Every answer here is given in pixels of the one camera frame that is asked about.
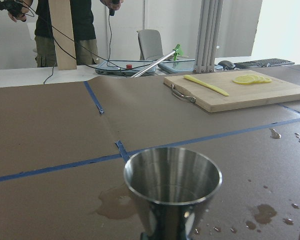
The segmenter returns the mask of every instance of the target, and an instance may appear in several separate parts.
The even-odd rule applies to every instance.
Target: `yellow spatula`
[[[212,89],[212,90],[216,91],[217,93],[220,93],[220,94],[222,94],[222,95],[224,95],[224,96],[226,96],[226,97],[229,96],[229,93],[227,93],[225,90],[221,89],[220,87],[217,87],[217,86],[208,84],[208,83],[206,83],[206,82],[204,82],[204,81],[201,81],[201,80],[195,78],[194,76],[191,76],[191,75],[184,75],[183,77],[184,77],[185,79],[187,79],[187,80],[190,80],[190,81],[192,81],[192,82],[195,82],[195,83],[197,83],[197,84],[200,84],[200,85],[202,85],[202,86],[205,86],[205,87],[207,87],[207,88],[209,88],[209,89]]]

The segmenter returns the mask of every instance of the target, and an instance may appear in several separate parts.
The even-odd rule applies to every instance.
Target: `black shirt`
[[[94,15],[91,11],[91,0],[70,0],[74,40],[91,40],[96,38],[93,25]],[[48,0],[38,0],[36,8],[35,35],[52,38],[51,17]]]

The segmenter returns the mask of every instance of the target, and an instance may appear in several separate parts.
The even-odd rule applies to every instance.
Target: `metal cup rim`
[[[133,159],[135,156],[143,153],[143,152],[146,152],[146,151],[151,151],[153,149],[181,149],[181,150],[185,150],[185,151],[189,151],[189,152],[193,152],[195,154],[198,154],[200,155],[201,157],[207,159],[208,161],[210,161],[213,166],[216,168],[216,170],[218,171],[219,173],[219,182],[217,184],[217,186],[206,196],[203,196],[201,198],[198,198],[196,200],[192,200],[192,201],[184,201],[184,202],[168,202],[168,201],[160,201],[160,200],[156,200],[154,198],[151,198],[151,197],[148,197],[146,195],[143,195],[141,194],[140,192],[138,192],[136,189],[134,189],[130,183],[128,182],[127,180],[127,176],[126,176],[126,169],[127,169],[127,166],[130,164],[131,162],[131,159]],[[155,204],[158,204],[158,205],[168,205],[168,206],[186,206],[186,205],[196,205],[196,204],[199,204],[199,203],[202,203],[204,201],[207,201],[209,199],[211,199],[213,197],[213,195],[219,190],[219,188],[221,187],[221,184],[222,184],[222,173],[221,173],[221,170],[220,168],[217,166],[217,164],[212,161],[209,157],[207,157],[206,155],[200,153],[200,152],[196,152],[196,151],[191,151],[189,149],[186,149],[186,148],[183,148],[183,147],[152,147],[152,148],[147,148],[145,150],[141,150],[137,153],[135,153],[134,155],[132,155],[129,160],[126,162],[125,166],[124,166],[124,170],[123,170],[123,177],[124,177],[124,182],[125,184],[127,185],[127,187],[129,188],[129,190],[131,192],[133,192],[135,195],[149,201],[149,202],[152,202],[152,203],[155,203]]]

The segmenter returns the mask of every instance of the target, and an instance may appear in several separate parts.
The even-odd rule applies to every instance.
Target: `wooden board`
[[[74,39],[71,18],[70,0],[49,0],[51,23],[56,29],[70,39]],[[52,28],[53,36],[58,44],[71,56],[76,57],[75,43]],[[55,53],[59,70],[77,69],[77,61],[66,54],[56,43]]]
[[[271,83],[241,85],[233,80],[242,75],[258,75],[272,79]],[[182,75],[167,76],[164,84],[175,85],[175,89],[186,96],[196,97],[198,106],[210,113],[254,106],[300,100],[300,86],[256,71],[226,71],[194,74],[195,78],[217,86],[229,93],[223,96],[205,86],[186,80]]]

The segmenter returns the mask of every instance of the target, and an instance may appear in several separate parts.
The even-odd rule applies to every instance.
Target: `blue painter's tape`
[[[122,157],[124,159],[124,161],[127,162],[130,158],[129,156],[132,156],[136,153],[139,153],[143,150],[150,149],[150,148],[178,147],[178,146],[182,146],[182,145],[193,144],[193,143],[208,141],[208,140],[212,140],[212,139],[253,132],[253,131],[257,131],[257,130],[261,130],[261,129],[273,128],[275,126],[293,124],[293,123],[297,123],[297,122],[300,122],[300,118],[295,118],[295,119],[291,119],[291,120],[287,120],[287,121],[274,122],[271,124],[250,127],[250,128],[245,128],[245,129],[241,129],[241,130],[229,131],[229,132],[224,132],[224,133],[220,133],[220,134],[189,139],[189,140],[185,140],[185,141],[178,141],[178,142],[173,142],[173,143],[169,143],[169,144],[165,144],[165,145],[159,145],[159,146],[154,146],[154,147],[149,147],[149,148],[144,148],[144,149],[138,149],[138,150],[129,151],[129,152],[126,151],[124,145],[119,140],[119,141],[116,141],[115,144],[119,148],[120,154],[102,156],[102,157],[98,157],[98,158],[63,164],[63,165],[54,166],[54,167],[47,167],[47,168],[43,168],[43,169],[20,172],[17,174],[12,174],[12,175],[7,175],[7,176],[0,176],[0,182],[23,178],[23,177],[29,177],[29,176],[43,174],[43,173],[49,173],[49,172],[53,172],[53,171],[59,171],[59,170],[63,170],[63,169],[69,169],[69,168],[73,168],[73,167],[79,167],[79,166],[93,164],[93,163],[99,163],[99,162],[103,162],[103,161],[118,159],[120,157]]]
[[[38,174],[50,173],[50,172],[54,172],[54,171],[84,166],[84,165],[88,165],[88,164],[100,163],[103,161],[118,159],[120,157],[121,156],[119,154],[102,156],[102,157],[88,159],[88,160],[84,160],[84,161],[77,161],[77,162],[67,163],[67,164],[58,165],[58,166],[51,166],[51,167],[46,167],[46,168],[32,170],[32,171],[20,172],[20,173],[16,173],[16,174],[12,174],[12,175],[0,176],[0,182],[29,177],[29,176],[38,175]]]
[[[245,128],[245,129],[241,129],[241,130],[228,131],[228,132],[223,132],[220,134],[203,136],[203,137],[198,137],[198,138],[189,139],[189,140],[185,140],[185,141],[177,141],[177,142],[172,142],[172,143],[165,144],[165,145],[158,145],[158,146],[149,147],[149,148],[145,148],[145,149],[138,149],[138,150],[130,151],[130,152],[128,152],[128,154],[134,155],[136,153],[139,153],[140,151],[143,151],[146,149],[152,149],[152,148],[169,148],[169,147],[173,148],[173,147],[178,147],[178,146],[182,146],[182,145],[194,144],[194,143],[208,141],[208,140],[212,140],[212,139],[223,138],[223,137],[227,137],[227,136],[231,136],[231,135],[244,134],[244,133],[253,132],[253,131],[257,131],[257,130],[261,130],[261,129],[269,129],[269,128],[273,128],[274,126],[293,124],[293,123],[297,123],[297,122],[300,122],[300,118],[291,119],[291,120],[287,120],[287,121],[274,122],[274,123],[267,124],[267,125],[255,126],[255,127]]]
[[[285,105],[283,105],[283,104],[281,104],[281,103],[277,103],[279,106],[281,106],[281,107],[284,107],[285,109],[287,109],[287,110],[289,110],[289,111],[291,111],[291,112],[294,112],[294,113],[296,113],[296,114],[300,114],[300,111],[297,111],[297,110],[294,110],[294,109],[292,109],[292,108],[290,108],[290,107],[288,107],[288,106],[285,106]]]
[[[85,85],[86,89],[88,90],[88,92],[89,92],[89,94],[90,94],[90,96],[91,96],[91,98],[92,98],[94,104],[95,104],[96,107],[99,109],[99,113],[100,113],[100,114],[104,114],[105,111],[104,111],[103,107],[101,106],[100,102],[98,101],[96,95],[94,94],[94,91],[92,91],[92,89],[91,89],[89,83],[88,83],[87,81],[84,81],[84,85]]]
[[[115,145],[118,147],[119,152],[120,152],[121,157],[123,158],[123,160],[124,160],[125,162],[128,162],[130,156],[129,156],[129,154],[127,153],[127,151],[126,151],[125,146],[123,145],[123,143],[119,140],[119,141],[116,141],[116,142],[115,142]]]

